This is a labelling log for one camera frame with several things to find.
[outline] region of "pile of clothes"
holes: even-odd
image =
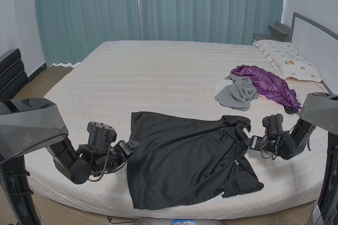
[[[265,71],[257,66],[238,66],[234,68],[225,80],[232,80],[220,91],[215,88],[215,99],[225,107],[246,111],[250,107],[250,101],[264,96],[284,106],[288,114],[298,114],[301,104],[297,100],[294,89],[289,89],[285,80],[272,72]]]

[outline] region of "floral pillow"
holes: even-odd
[[[290,42],[259,40],[253,43],[270,61],[279,77],[321,82],[319,71],[311,65]]]

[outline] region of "black t-shirt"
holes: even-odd
[[[135,209],[162,209],[261,190],[244,157],[250,119],[223,115],[217,121],[153,112],[132,113],[130,139],[141,143],[127,162]]]

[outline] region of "white bed sheet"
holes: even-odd
[[[220,106],[214,99],[217,82],[237,65],[257,65],[275,70],[255,46],[177,41],[108,41],[96,48],[46,95],[55,102],[77,148],[87,143],[87,123],[112,125],[118,139],[130,135],[130,114],[153,111],[178,117],[218,120],[222,115],[251,119],[248,136],[264,134],[262,118],[281,113],[284,129],[290,129],[297,115],[287,115],[281,105],[254,100],[248,111]],[[307,93],[323,91],[313,82],[289,79],[289,87],[302,103]],[[137,218],[234,219],[267,214],[318,198],[326,161],[326,132],[317,128],[311,148],[291,160],[264,160],[260,153],[246,157],[264,188],[230,198],[161,210],[133,209],[126,168],[105,175],[98,183],[75,185],[54,167],[45,149],[26,155],[32,189],[57,202],[89,212]]]

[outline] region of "white label sticker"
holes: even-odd
[[[257,143],[257,136],[254,136],[251,148],[255,148],[256,143]]]
[[[126,153],[127,155],[130,155],[130,152],[129,152],[128,149],[124,146],[123,142],[120,142],[120,146],[121,146],[121,148],[123,149],[123,151],[125,151],[125,153]]]

